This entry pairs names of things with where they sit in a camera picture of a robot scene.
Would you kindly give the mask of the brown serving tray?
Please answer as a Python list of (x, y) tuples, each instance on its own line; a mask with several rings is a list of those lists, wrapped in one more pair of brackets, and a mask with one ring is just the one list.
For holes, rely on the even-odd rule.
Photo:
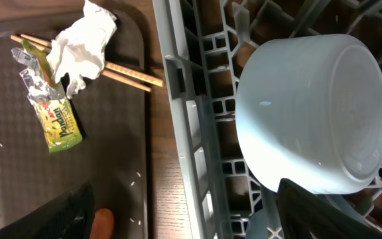
[(52, 40), (82, 11), (0, 21), (0, 229), (73, 188), (93, 185), (114, 238), (146, 238), (145, 92), (100, 75), (72, 98), (13, 57), (13, 35)]

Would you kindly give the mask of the wooden chopstick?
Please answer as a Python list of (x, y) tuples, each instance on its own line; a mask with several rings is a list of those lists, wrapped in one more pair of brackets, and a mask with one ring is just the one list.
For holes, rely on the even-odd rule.
[[(43, 51), (45, 51), (47, 53), (50, 52), (50, 49), (48, 47), (39, 45), (39, 44), (37, 44), (35, 42), (29, 41), (29, 40), (25, 40), (25, 39), (23, 39), (21, 37), (15, 36), (15, 35), (11, 35), (10, 37), (11, 37), (11, 39), (13, 41), (16, 41), (16, 42), (19, 42), (19, 43), (22, 43), (23, 41), (26, 41), (26, 42), (30, 43), (31, 45), (37, 47), (37, 49), (39, 49), (39, 50), (43, 50)], [(144, 90), (146, 92), (151, 92), (151, 89), (148, 86), (145, 86), (145, 85), (142, 85), (142, 84), (140, 84), (138, 82), (132, 81), (132, 80), (130, 80), (130, 79), (126, 78), (126, 77), (120, 76), (120, 75), (118, 75), (118, 74), (116, 74), (116, 73), (114, 73), (112, 71), (103, 70), (101, 73), (102, 73), (103, 76), (106, 76), (106, 77), (108, 77), (108, 78), (110, 78), (112, 80), (116, 80), (118, 82), (122, 82), (122, 83), (124, 83), (126, 85), (138, 88), (140, 90)]]
[[(39, 45), (48, 47), (51, 50), (51, 43), (46, 41), (46, 40), (38, 39), (36, 37), (32, 37), (32, 36), (25, 35), (25, 34), (20, 34), (19, 37), (26, 39), (26, 40), (29, 40), (29, 41), (32, 41), (32, 42), (35, 42)], [(130, 69), (130, 68), (109, 62), (109, 61), (105, 62), (105, 69), (104, 70), (112, 71), (112, 72), (114, 72), (120, 76), (123, 76), (123, 77), (124, 77), (124, 75), (130, 76), (134, 79), (138, 79), (138, 80), (153, 84), (155, 86), (159, 86), (159, 87), (164, 86), (164, 82), (159, 78), (150, 76), (148, 74), (145, 74), (145, 73), (142, 73), (142, 72), (139, 72), (139, 71), (136, 71), (136, 70), (133, 70), (133, 69)]]

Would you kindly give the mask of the green snack wrapper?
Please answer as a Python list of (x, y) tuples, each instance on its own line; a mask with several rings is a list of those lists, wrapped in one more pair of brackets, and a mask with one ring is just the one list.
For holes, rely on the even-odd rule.
[(23, 41), (11, 49), (13, 58), (26, 68), (19, 75), (27, 98), (39, 119), (50, 153), (69, 149), (82, 141), (82, 134), (61, 83), (52, 79), (47, 53)]

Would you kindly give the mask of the light blue cup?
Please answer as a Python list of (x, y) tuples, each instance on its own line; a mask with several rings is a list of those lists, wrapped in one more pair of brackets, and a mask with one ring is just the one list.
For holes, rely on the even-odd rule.
[(262, 208), (255, 212), (247, 223), (246, 239), (275, 238), (278, 227), (278, 218), (275, 212)]

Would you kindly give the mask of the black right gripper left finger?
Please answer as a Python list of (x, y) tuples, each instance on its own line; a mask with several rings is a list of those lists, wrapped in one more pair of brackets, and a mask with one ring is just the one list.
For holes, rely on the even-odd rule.
[(95, 217), (91, 183), (65, 192), (0, 229), (0, 239), (88, 239)]

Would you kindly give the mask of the light blue small bowl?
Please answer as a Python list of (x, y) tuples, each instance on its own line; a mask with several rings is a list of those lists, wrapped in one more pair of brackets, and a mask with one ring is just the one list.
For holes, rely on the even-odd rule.
[(382, 73), (350, 35), (270, 40), (245, 64), (235, 120), (264, 187), (290, 179), (314, 194), (356, 193), (382, 164)]

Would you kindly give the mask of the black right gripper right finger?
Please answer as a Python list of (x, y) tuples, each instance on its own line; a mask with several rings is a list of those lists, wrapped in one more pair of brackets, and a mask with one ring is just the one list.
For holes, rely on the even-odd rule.
[(276, 204), (285, 238), (382, 238), (289, 179), (281, 179)]

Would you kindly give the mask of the white napkin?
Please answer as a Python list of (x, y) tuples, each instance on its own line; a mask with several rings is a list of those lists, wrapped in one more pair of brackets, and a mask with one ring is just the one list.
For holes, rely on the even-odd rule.
[(66, 97), (71, 99), (86, 88), (84, 78), (95, 80), (105, 68), (105, 47), (117, 30), (117, 17), (107, 9), (84, 1), (84, 16), (51, 41), (46, 57), (52, 79), (59, 83), (69, 76)]

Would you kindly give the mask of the orange carrot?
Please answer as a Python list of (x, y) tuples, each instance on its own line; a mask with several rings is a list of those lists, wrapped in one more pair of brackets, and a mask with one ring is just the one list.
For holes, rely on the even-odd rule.
[(90, 239), (110, 239), (114, 229), (114, 215), (102, 208), (95, 212)]

